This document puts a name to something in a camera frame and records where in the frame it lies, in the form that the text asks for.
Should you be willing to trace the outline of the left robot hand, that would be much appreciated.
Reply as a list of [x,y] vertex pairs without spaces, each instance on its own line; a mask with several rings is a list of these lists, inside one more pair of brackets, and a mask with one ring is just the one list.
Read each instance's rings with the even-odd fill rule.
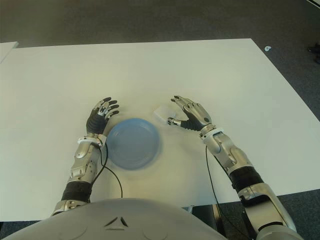
[[118,101],[112,100],[111,97],[99,101],[86,121],[86,132],[88,134],[103,134],[110,118],[119,113],[118,107]]

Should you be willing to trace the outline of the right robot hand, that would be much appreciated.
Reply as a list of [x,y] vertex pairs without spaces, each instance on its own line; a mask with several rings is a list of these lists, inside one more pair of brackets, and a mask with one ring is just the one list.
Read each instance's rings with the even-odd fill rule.
[[182,109],[184,114],[187,116],[187,120],[179,120],[169,117],[167,119],[167,123],[169,125],[179,126],[187,130],[199,132],[205,126],[212,124],[210,115],[201,104],[179,95],[175,95],[171,101]]

